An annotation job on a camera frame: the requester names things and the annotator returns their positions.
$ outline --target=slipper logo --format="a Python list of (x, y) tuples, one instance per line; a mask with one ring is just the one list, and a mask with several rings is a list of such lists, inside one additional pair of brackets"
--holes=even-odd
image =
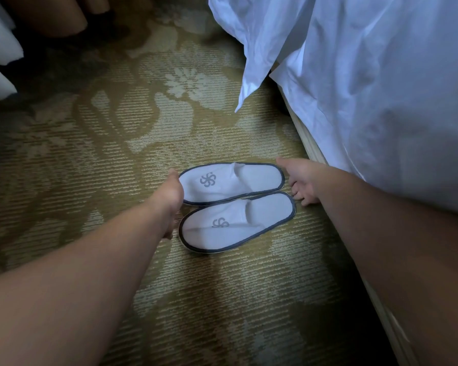
[(220, 219), (214, 219), (212, 227), (229, 227), (229, 222), (225, 218), (220, 217)]
[(214, 186), (215, 179), (216, 179), (215, 174), (212, 172), (209, 172), (207, 173), (207, 175), (201, 177), (200, 183), (205, 187)]

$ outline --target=hotel slipper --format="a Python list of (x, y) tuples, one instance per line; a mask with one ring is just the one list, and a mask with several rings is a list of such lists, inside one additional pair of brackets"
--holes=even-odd
[(295, 211), (293, 198), (277, 191), (197, 209), (183, 218), (178, 233), (191, 251), (220, 253), (290, 221)]
[(180, 173), (189, 205), (210, 205), (280, 190), (283, 172), (269, 163), (211, 163)]

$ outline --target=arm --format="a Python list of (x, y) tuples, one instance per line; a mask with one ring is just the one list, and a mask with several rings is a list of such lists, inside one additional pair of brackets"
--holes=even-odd
[(322, 203), (421, 361), (458, 364), (458, 215), (386, 194), (333, 167), (278, 162), (297, 199)]
[(0, 275), (0, 365), (98, 364), (182, 201), (171, 171), (144, 203)]

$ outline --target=gold carpet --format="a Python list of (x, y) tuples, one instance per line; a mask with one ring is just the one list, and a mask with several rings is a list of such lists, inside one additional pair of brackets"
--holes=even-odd
[[(33, 45), (6, 68), (20, 93), (0, 102), (0, 273), (145, 199), (169, 167), (305, 156), (270, 80), (234, 113), (243, 49), (207, 0), (113, 6), (118, 38)], [(176, 234), (162, 242), (103, 361), (390, 363), (320, 206), (299, 206), (292, 221), (222, 254), (191, 254)]]

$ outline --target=wooden bed frame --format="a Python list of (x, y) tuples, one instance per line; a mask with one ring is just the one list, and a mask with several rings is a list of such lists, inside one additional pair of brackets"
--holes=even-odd
[[(307, 152), (309, 159), (327, 164), (324, 155), (320, 151), (311, 133), (302, 123), (297, 114), (295, 114), (295, 112), (290, 107), (287, 98), (283, 93), (282, 88), (280, 86), (278, 86), (278, 88), (282, 94), (283, 100), (285, 101), (285, 105), (287, 106), (287, 109), (290, 113), (290, 117), (292, 118), (293, 124), (295, 125), (295, 128), (297, 129), (300, 139), (304, 144), (304, 148)], [(398, 364), (400, 366), (419, 366), (417, 358), (415, 357), (415, 354), (412, 350), (411, 344), (407, 340), (402, 328), (398, 325), (395, 317), (392, 315), (390, 310), (388, 310), (382, 304), (380, 298), (375, 293), (373, 288), (369, 285), (369, 283), (367, 283), (365, 280), (363, 280), (363, 283), (365, 285), (366, 291), (368, 292), (368, 295), (370, 296), (372, 304), (375, 307), (375, 311), (377, 311), (377, 314), (385, 330), (385, 333), (387, 334), (387, 337), (390, 341), (390, 345), (392, 346), (392, 350), (394, 351), (395, 356), (397, 357)]]

